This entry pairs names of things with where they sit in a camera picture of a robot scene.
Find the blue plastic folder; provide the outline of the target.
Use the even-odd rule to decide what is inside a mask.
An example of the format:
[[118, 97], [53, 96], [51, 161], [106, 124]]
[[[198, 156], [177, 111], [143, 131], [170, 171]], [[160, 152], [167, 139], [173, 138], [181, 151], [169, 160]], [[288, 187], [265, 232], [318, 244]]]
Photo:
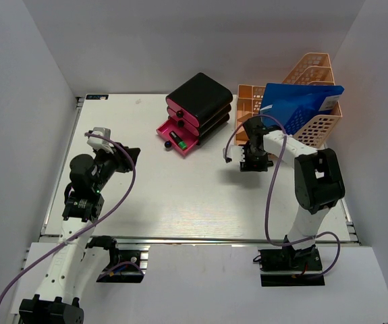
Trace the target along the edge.
[[294, 135], [314, 116], [332, 112], [344, 87], [268, 83], [265, 86], [259, 113], [265, 126], [285, 128]]

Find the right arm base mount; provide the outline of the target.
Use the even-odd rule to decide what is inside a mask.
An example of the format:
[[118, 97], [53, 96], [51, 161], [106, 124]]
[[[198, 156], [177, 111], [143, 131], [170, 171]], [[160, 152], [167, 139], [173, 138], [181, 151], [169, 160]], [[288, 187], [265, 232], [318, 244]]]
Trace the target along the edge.
[[324, 286], [323, 265], [317, 248], [296, 256], [290, 247], [262, 249], [253, 258], [259, 265], [262, 287], [315, 287]]

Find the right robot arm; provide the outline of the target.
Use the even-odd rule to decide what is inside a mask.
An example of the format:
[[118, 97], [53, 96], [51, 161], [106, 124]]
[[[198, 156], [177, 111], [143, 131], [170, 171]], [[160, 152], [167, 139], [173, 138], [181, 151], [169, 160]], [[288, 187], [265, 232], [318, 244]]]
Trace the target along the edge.
[[299, 204], [294, 224], [283, 243], [283, 263], [300, 268], [313, 253], [319, 227], [327, 213], [345, 196], [345, 187], [334, 150], [318, 150], [285, 134], [277, 125], [266, 126], [261, 117], [251, 117], [242, 127], [248, 136], [242, 145], [241, 171], [278, 168], [269, 155], [278, 157], [294, 171], [294, 192]]

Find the black pink drawer organizer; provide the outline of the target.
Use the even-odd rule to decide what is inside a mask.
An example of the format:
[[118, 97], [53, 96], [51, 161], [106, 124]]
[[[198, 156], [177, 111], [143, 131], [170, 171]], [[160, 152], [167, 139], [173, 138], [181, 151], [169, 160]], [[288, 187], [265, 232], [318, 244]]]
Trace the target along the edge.
[[[173, 148], [186, 157], [230, 118], [231, 91], [206, 74], [199, 72], [165, 97], [167, 120], [156, 132]], [[169, 133], [174, 131], [186, 144], [181, 150]]]

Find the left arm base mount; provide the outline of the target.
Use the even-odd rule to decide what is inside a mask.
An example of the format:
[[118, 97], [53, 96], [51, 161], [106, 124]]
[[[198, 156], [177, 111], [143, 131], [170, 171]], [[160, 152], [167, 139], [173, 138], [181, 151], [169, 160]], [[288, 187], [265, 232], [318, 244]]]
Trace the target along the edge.
[[109, 257], [109, 262], [96, 280], [98, 283], [139, 284], [143, 280], [148, 261], [146, 250], [122, 246], [111, 236], [92, 238], [86, 247], [101, 249]]

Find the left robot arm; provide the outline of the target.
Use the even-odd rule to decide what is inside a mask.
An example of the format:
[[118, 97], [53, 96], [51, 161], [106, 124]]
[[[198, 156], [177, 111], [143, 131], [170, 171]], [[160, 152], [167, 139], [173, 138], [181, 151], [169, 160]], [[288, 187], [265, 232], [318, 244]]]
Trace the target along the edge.
[[43, 281], [31, 299], [19, 307], [23, 323], [83, 323], [80, 301], [87, 287], [105, 269], [114, 269], [120, 252], [110, 236], [93, 237], [104, 198], [101, 194], [111, 176], [131, 172], [139, 148], [105, 140], [88, 141], [94, 155], [81, 154], [70, 161], [70, 182], [65, 189], [61, 248], [53, 252]]

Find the green highlighter marker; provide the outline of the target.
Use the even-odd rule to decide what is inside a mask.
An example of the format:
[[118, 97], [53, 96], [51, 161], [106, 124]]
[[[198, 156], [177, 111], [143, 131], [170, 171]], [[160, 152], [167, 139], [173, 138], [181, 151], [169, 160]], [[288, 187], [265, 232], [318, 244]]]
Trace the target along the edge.
[[181, 148], [181, 150], [184, 151], [187, 149], [187, 144], [174, 131], [171, 131], [169, 135], [174, 143]]

